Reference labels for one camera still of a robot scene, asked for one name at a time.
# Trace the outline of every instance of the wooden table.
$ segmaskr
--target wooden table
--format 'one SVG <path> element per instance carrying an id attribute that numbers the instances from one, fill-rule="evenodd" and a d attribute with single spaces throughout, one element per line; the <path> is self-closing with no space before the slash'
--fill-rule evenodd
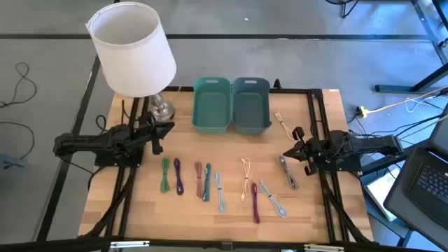
<path id="1" fill-rule="evenodd" d="M 325 109 L 330 130 L 347 130 L 342 101 L 337 90 L 324 90 Z M 304 162 L 287 158 L 299 184 L 291 190 L 277 158 L 292 148 L 279 122 L 272 115 L 278 110 L 284 122 L 293 129 L 302 126 L 305 138 L 311 136 L 307 97 L 303 94 L 270 94 L 272 126 L 262 136 L 242 136 L 231 127 L 224 135 L 201 135 L 191 123 L 193 93 L 164 92 L 176 107 L 176 126 L 161 144 L 164 152 L 153 155 L 147 144 L 143 162 L 136 173 L 126 237 L 145 239 L 232 240 L 241 242 L 328 242 L 319 175 L 306 176 Z M 120 123 L 120 103 L 125 100 L 130 111 L 132 99 L 116 94 L 108 115 L 108 125 Z M 162 158 L 171 160 L 168 180 L 171 191 L 160 192 Z M 176 175 L 172 160 L 181 161 L 181 178 L 185 188 L 182 196 L 176 194 Z M 253 222 L 251 196 L 241 202 L 244 168 L 241 158 L 250 158 L 249 179 L 259 183 L 263 179 L 273 196 L 288 212 L 283 219 L 277 216 L 271 202 L 258 193 L 260 224 Z M 196 197 L 197 176 L 194 161 L 210 162 L 212 172 L 223 177 L 223 193 L 227 211 L 218 212 L 218 191 L 213 180 L 210 202 Z M 111 203 L 118 168 L 108 167 L 96 175 L 87 197 L 79 234 L 85 234 L 101 218 Z M 363 234 L 372 239 L 361 185 L 357 178 L 339 172 L 339 183 L 344 208 Z M 118 232 L 120 210 L 113 233 Z"/>

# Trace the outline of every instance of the gray floor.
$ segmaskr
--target gray floor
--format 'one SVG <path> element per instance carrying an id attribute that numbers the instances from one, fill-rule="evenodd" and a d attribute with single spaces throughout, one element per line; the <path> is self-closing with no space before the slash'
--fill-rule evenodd
<path id="1" fill-rule="evenodd" d="M 84 23 L 109 2 L 5 0 L 0 3 L 0 33 L 86 33 Z M 170 34 L 425 34 L 413 6 L 403 1 L 361 1 L 345 20 L 339 18 L 338 6 L 324 0 L 144 2 L 159 12 L 164 29 Z M 442 38 L 445 28 L 437 27 L 439 20 L 427 2 L 421 1 L 421 5 L 437 36 Z M 352 117 L 356 106 L 374 109 L 406 98 L 377 94 L 372 91 L 373 85 L 412 85 L 442 65 L 426 41 L 177 40 L 170 41 L 170 45 L 178 64 L 172 85 L 191 85 L 201 76 L 259 76 L 269 81 L 280 78 L 287 88 L 337 88 L 341 90 L 347 118 Z M 95 49 L 91 41 L 0 40 L 0 55 L 0 100 L 12 97 L 18 79 L 16 62 L 30 65 L 29 77 L 38 85 L 38 94 L 29 103 L 0 110 L 1 121 L 27 124 L 36 133 L 36 147 L 27 158 L 29 166 L 0 173 L 0 243 L 26 242 L 36 236 L 59 163 L 52 153 L 53 139 L 71 129 Z M 447 80 L 438 83 L 446 84 Z M 21 87 L 17 99 L 29 92 Z M 100 73 L 83 134 L 98 133 L 95 117 L 107 115 L 112 95 Z M 446 104 L 443 99 L 432 102 Z M 367 132 L 391 130 L 439 112 L 420 106 L 408 113 L 402 105 L 369 115 L 361 123 Z M 361 132 L 355 122 L 350 127 Z M 424 130 L 408 140 L 425 139 L 429 132 L 431 129 Z M 0 125 L 0 139 L 0 153 L 20 155 L 30 145 L 28 133 L 17 127 Z M 73 161 L 91 167 L 92 159 L 91 155 L 77 154 Z M 50 239 L 76 236 L 87 179 L 83 171 L 70 169 Z M 375 219 L 371 224 L 377 241 L 396 244 L 396 235 Z M 421 248 L 430 248 L 421 238 L 413 241 Z"/>

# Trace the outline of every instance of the white lampshade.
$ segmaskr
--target white lampshade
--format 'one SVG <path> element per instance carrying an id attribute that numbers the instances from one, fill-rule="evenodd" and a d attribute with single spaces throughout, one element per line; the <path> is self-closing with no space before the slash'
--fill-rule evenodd
<path id="1" fill-rule="evenodd" d="M 109 86 L 129 97 L 162 91 L 176 74 L 176 62 L 157 12 L 135 2 L 98 10 L 86 24 Z"/>

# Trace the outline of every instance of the green cable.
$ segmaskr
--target green cable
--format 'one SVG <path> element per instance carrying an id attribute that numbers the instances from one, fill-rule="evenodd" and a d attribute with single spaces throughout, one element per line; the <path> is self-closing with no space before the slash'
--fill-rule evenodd
<path id="1" fill-rule="evenodd" d="M 205 202 L 210 201 L 210 170 L 211 164 L 207 163 L 205 168 L 204 196 L 202 197 L 202 200 Z"/>
<path id="2" fill-rule="evenodd" d="M 162 178 L 162 182 L 160 183 L 160 192 L 166 193 L 166 192 L 169 192 L 169 184 L 168 184 L 168 178 L 167 178 L 167 173 L 168 173 L 168 168 L 169 168 L 169 158 L 168 157 L 163 158 L 162 168 L 163 168 L 163 178 Z"/>

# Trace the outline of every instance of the teal plastic bin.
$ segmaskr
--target teal plastic bin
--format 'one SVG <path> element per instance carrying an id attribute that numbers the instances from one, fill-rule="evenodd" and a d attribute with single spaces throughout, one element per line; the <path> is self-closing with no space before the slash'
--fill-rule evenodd
<path id="1" fill-rule="evenodd" d="M 240 134 L 259 135 L 272 124 L 269 113 L 269 81 L 238 78 L 233 83 L 233 116 Z"/>
<path id="2" fill-rule="evenodd" d="M 225 134 L 232 121 L 232 88 L 226 78 L 204 77 L 193 85 L 192 123 L 201 134 Z"/>

